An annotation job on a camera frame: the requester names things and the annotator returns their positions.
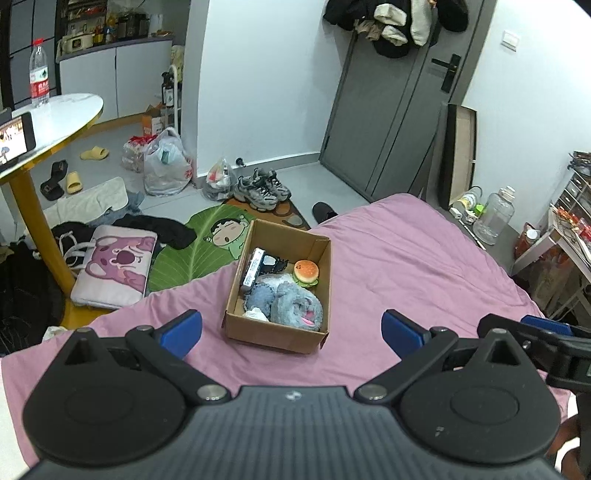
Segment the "round table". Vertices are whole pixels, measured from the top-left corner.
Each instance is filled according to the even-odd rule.
[[[75,278],[47,225],[29,170],[87,131],[103,112],[103,100],[90,93],[71,93],[52,97],[49,103],[38,108],[31,105],[19,108],[12,117],[24,112],[31,112],[37,146],[20,156],[16,165],[0,173],[0,184],[10,184],[18,210],[41,258],[66,296],[62,325],[66,328],[86,325],[108,311],[76,307],[70,302]]]

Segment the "blue gripper pad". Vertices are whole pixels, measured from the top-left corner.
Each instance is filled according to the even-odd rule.
[[[541,317],[534,317],[533,315],[526,315],[521,319],[520,323],[530,325],[532,327],[538,327],[543,330],[549,330],[559,335],[573,336],[573,331],[570,329],[570,325],[567,323],[555,322],[554,320],[543,319]]]
[[[382,338],[401,359],[420,349],[431,339],[431,333],[396,310],[382,315]]]
[[[154,332],[156,342],[183,359],[201,338],[203,322],[197,310],[187,310]]]

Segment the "smartphone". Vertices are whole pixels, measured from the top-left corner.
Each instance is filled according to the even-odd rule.
[[[0,171],[12,167],[18,157],[36,146],[33,120],[25,112],[0,126]]]

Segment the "cardboard carton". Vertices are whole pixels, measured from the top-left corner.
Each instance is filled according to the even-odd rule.
[[[318,285],[310,291],[320,300],[323,309],[322,326],[319,332],[310,332],[271,322],[260,322],[243,317],[244,298],[240,283],[248,258],[255,247],[270,255],[289,261],[286,272],[293,272],[299,260],[312,260],[318,265]],[[228,338],[256,343],[297,353],[314,353],[322,348],[329,334],[330,318],[330,239],[289,226],[265,220],[253,220],[246,237],[238,269],[226,305],[222,328]]]
[[[160,105],[150,105],[145,113],[142,115],[142,129],[144,136],[158,135],[164,130],[164,120],[160,116]]]

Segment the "white tabletop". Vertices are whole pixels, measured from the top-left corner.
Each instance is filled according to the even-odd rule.
[[[16,165],[1,172],[0,179],[80,131],[101,112],[102,108],[103,99],[98,95],[69,93],[52,97],[49,103],[38,108],[27,105],[13,111],[13,118],[24,112],[31,112],[37,146],[29,153],[20,156]]]

